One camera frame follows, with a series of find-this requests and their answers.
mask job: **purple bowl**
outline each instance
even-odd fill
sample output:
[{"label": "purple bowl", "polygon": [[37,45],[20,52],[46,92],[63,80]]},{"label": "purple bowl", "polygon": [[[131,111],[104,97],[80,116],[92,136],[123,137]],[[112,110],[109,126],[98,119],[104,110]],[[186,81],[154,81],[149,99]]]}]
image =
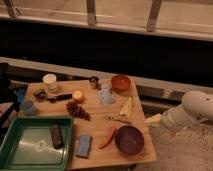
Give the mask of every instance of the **purple bowl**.
[{"label": "purple bowl", "polygon": [[122,126],[116,132],[115,144],[123,153],[138,154],[144,147],[143,134],[136,127]]}]

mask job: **white cup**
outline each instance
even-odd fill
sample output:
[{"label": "white cup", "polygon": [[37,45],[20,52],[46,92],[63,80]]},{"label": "white cup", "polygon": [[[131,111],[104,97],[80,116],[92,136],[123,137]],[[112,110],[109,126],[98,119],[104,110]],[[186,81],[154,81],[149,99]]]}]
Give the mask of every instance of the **white cup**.
[{"label": "white cup", "polygon": [[55,74],[46,74],[43,77],[43,82],[46,84],[47,88],[51,92],[56,92],[58,89],[57,78]]}]

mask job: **grapes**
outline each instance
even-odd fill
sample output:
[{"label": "grapes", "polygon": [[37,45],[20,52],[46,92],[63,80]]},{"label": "grapes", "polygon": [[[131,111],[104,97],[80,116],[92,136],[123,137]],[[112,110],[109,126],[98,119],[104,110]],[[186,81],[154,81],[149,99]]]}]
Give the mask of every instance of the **grapes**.
[{"label": "grapes", "polygon": [[77,105],[73,101],[67,103],[67,111],[73,117],[83,118],[88,121],[90,120],[89,113],[87,113],[81,106]]}]

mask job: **red bowl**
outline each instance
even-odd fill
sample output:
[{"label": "red bowl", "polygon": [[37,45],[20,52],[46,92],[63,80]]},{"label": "red bowl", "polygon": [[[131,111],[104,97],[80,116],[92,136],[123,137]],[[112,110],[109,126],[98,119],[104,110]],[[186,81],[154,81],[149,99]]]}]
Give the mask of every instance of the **red bowl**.
[{"label": "red bowl", "polygon": [[125,91],[129,89],[131,81],[125,75],[115,75],[111,79],[111,84],[114,90]]},{"label": "red bowl", "polygon": [[136,127],[123,126],[115,134],[115,144],[121,152],[136,155],[144,147],[144,137]]}]

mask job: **red chili pepper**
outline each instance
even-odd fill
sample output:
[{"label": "red chili pepper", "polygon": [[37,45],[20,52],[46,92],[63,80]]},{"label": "red chili pepper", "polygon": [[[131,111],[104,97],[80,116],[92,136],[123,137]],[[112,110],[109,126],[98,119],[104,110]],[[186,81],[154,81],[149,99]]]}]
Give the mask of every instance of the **red chili pepper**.
[{"label": "red chili pepper", "polygon": [[112,138],[113,138],[115,132],[116,132],[116,126],[113,125],[112,127],[110,127],[110,130],[109,130],[109,132],[108,132],[107,137],[106,137],[106,138],[104,139],[104,141],[99,145],[99,149],[102,149],[102,148],[106,147],[106,146],[110,143],[110,141],[112,140]]}]

